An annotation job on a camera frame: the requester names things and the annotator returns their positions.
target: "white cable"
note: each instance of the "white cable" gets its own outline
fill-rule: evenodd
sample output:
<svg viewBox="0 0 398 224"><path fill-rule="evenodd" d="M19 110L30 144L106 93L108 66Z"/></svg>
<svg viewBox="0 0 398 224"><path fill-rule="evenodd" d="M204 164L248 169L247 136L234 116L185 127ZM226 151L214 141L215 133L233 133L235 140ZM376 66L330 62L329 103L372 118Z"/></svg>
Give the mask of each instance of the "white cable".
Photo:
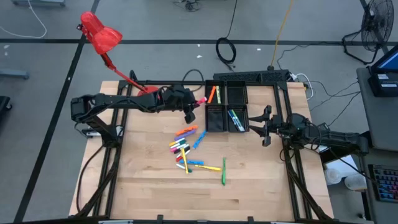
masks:
<svg viewBox="0 0 398 224"><path fill-rule="evenodd" d="M32 5L30 4L30 0L27 0L27 2L29 3L29 7L30 7L30 10L32 10L33 15L35 15L35 17L37 18L37 20L38 20L38 21L41 23L41 25L43 26L43 28L44 28L44 34L41 35L40 37L35 37L35 36L28 36L28 35L13 34L12 32L7 31L7 30L6 30L5 28L3 28L2 26L0 26L0 29L2 29L4 32L6 32L6 33L8 33L8 34L11 34L11 35L14 35L14 36L17 36L17 37L35 38L35 39L43 38L43 37L47 34L47 28L45 27L45 25L43 24L43 22L39 19L39 17L36 15L35 11L33 10Z"/></svg>
<svg viewBox="0 0 398 224"><path fill-rule="evenodd" d="M296 74L295 76L298 77L299 75L304 76L304 77L307 79L308 84L310 85L311 96L310 96L309 98L307 98L307 100L309 100L309 99L311 99L311 98L313 97L313 90L312 90L312 85L311 85L310 79L309 79L304 73L299 73L299 74Z"/></svg>

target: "desk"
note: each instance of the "desk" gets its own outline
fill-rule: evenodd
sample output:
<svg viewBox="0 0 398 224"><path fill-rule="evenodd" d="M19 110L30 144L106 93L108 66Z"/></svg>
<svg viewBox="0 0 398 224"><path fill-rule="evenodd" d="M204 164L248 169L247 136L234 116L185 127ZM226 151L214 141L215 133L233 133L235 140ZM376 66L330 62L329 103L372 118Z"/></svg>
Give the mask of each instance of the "desk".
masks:
<svg viewBox="0 0 398 224"><path fill-rule="evenodd" d="M101 92L116 94L118 82L103 82ZM289 96L294 113L310 118L302 83L289 83ZM133 88L132 95L138 90ZM204 96L204 88L195 92L197 99ZM268 86L248 86L248 113L262 114L266 105L276 112L274 91ZM112 110L100 114L104 121L111 121ZM198 125L194 136L187 138L190 145L205 128L205 107L194 110ZM221 173L192 167L189 175L175 165L175 155L169 151L169 143L175 132L187 127L182 112L162 111L159 114L129 110L126 132L119 164L118 180L114 192L112 219L156 219L159 214L165 220L234 220L293 221L292 206L287 183L285 164L279 159L282 143L272 135L272 144L262 147L262 139L248 133L208 133L192 150L189 159L200 159L206 165L222 167L226 157L226 185L221 184ZM87 142L83 163L100 147L101 139ZM83 176L80 205L92 196L98 186L104 151L88 165ZM301 151L307 189L323 208L333 216L328 190L319 155ZM76 213L76 196L70 214ZM104 213L104 200L100 213Z"/></svg>
<svg viewBox="0 0 398 224"><path fill-rule="evenodd" d="M398 109L398 98L375 97L368 83L368 78L371 76L369 70L367 68L359 68L356 73L373 145L373 148L369 149L369 154L361 159L361 169L369 176L369 164L397 165L396 127L398 126L398 119L396 118L396 111ZM366 182L368 189L364 206L365 210L368 208L371 220L375 223L393 223L393 220L398 219L398 203L377 201L371 181L366 180Z"/></svg>

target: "concrete floor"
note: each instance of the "concrete floor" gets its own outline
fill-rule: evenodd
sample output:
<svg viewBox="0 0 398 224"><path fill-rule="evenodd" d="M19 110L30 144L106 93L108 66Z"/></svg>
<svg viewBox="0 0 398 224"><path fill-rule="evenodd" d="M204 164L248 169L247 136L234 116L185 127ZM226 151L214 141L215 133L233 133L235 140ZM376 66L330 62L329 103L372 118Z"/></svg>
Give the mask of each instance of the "concrete floor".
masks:
<svg viewBox="0 0 398 224"><path fill-rule="evenodd" d="M45 38L80 38L75 27L80 14L89 11L92 3L93 0L66 0L65 8L34 6L47 26ZM230 39L274 40L288 4L288 0L238 1ZM228 32L233 6L233 0L207 0L202 1L200 11L187 13L172 1L101 0L96 14L107 26L123 33L124 39L217 39ZM341 40L343 35L360 28L362 14L357 0L297 1L281 39ZM29 9L10 1L0 2L0 26L24 35L42 33ZM395 30L391 41L398 40ZM0 38L12 37L0 31ZM77 44L0 44L1 68L30 73L29 80L0 78L0 95L10 96L14 103L0 129L0 223L14 219L76 47ZM292 47L280 46L277 56ZM271 45L236 48L236 72L266 70L274 49ZM350 49L362 57L372 55L362 47ZM218 60L214 45L119 45L109 55L120 71L134 69L143 80L179 80L191 68L200 69L205 79L212 79L214 73L228 72ZM287 52L281 64L293 73L305 73L311 80L323 82L331 93L354 82L356 68L363 67L336 46L296 49ZM86 142L73 130L69 102L76 96L97 93L103 80L118 77L103 66L91 45L85 45L25 221L68 215ZM311 108L327 99L320 85L315 83L314 89ZM357 90L355 85L345 93ZM330 100L312 111L313 122L331 122L348 101L349 98ZM332 128L359 133L368 129L361 95ZM361 195L342 185L329 190L335 217L360 222L356 214L363 211Z"/></svg>

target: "wooden table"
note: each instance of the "wooden table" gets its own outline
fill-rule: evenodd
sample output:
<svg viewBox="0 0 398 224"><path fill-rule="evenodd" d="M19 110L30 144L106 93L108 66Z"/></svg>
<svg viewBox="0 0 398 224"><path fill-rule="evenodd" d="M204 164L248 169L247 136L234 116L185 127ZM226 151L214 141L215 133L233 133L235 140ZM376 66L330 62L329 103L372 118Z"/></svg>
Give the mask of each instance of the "wooden table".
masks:
<svg viewBox="0 0 398 224"><path fill-rule="evenodd" d="M115 95L117 86L118 82L103 82L101 92ZM293 113L310 118L302 83L288 83L288 87ZM197 99L203 96L204 88L195 92ZM280 96L286 118L282 92ZM248 99L249 117L262 114L266 105L271 105L272 112L276 113L272 87L248 86ZM106 110L100 117L110 123L112 113ZM196 120L190 125L196 124L199 128L187 138L191 146L205 129L205 107L200 106L194 113ZM111 218L155 220L162 214L165 220L245 221L248 216L256 221L294 220L285 164L279 159L282 143L278 136L272 134L272 144L262 147L262 139L253 131L208 133L187 157L218 167L222 167L222 158L226 157L226 185L223 186L220 172L191 167L193 172L187 175L175 165L175 154L169 151L169 143L176 131L188 127L183 117L183 112L149 114L129 110ZM82 166L100 145L100 138L88 140ZM308 191L325 213L333 217L319 155L308 150L300 153ZM81 207L98 186L103 155L104 150L84 173ZM301 217L305 217L301 194L297 199ZM76 213L75 200L76 196L70 214ZM104 213L105 204L103 199L100 214Z"/></svg>

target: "monitor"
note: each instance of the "monitor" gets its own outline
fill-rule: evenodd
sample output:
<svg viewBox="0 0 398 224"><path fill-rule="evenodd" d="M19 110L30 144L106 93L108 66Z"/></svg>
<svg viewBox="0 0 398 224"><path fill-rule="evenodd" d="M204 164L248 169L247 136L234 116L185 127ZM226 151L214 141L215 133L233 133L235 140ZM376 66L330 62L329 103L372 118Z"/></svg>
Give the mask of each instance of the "monitor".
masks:
<svg viewBox="0 0 398 224"><path fill-rule="evenodd" d="M372 65L373 73L398 73L398 45Z"/></svg>

